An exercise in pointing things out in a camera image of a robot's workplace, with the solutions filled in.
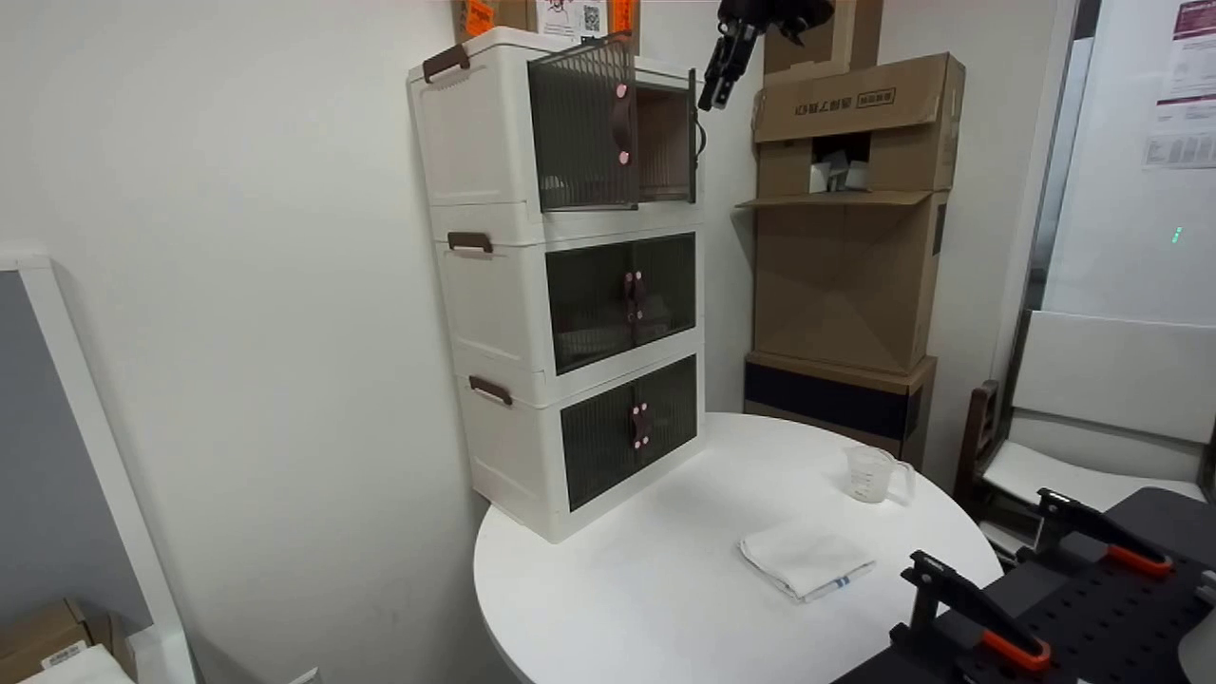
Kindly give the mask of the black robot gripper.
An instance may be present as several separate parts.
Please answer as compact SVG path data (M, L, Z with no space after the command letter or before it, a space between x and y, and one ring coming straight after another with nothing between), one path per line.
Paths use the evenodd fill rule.
M714 41L700 112L714 112L731 99L735 85L749 74L755 33L774 27L784 39L801 41L807 29L825 27L833 15L833 0L722 0L717 27L727 33Z

